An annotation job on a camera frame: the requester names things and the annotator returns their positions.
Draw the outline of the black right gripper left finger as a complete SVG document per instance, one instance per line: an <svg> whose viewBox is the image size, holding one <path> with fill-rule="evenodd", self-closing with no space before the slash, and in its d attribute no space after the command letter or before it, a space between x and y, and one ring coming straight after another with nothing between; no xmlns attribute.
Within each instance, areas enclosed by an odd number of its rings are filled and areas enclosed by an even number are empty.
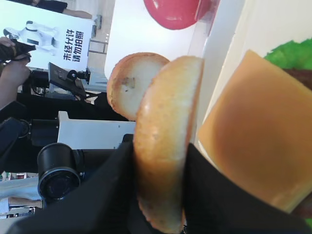
<svg viewBox="0 0 312 234"><path fill-rule="evenodd" d="M133 145L73 151L81 184L65 198L15 222L10 234L149 234L135 200Z"/></svg>

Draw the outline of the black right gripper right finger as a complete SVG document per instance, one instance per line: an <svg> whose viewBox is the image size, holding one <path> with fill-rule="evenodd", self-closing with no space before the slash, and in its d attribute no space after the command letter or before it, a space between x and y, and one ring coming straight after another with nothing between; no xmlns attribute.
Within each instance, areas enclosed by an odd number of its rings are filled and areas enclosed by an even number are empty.
<svg viewBox="0 0 312 234"><path fill-rule="evenodd" d="M239 188L189 144L183 206L189 234L310 234L306 221Z"/></svg>

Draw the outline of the bystander hand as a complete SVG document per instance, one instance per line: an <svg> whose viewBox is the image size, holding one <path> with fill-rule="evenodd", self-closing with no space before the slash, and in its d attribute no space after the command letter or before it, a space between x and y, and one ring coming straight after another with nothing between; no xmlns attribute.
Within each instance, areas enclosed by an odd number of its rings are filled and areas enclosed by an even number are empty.
<svg viewBox="0 0 312 234"><path fill-rule="evenodd" d="M27 55L19 55L10 61L0 75L0 108L17 99L18 88L28 79L30 70Z"/></svg>

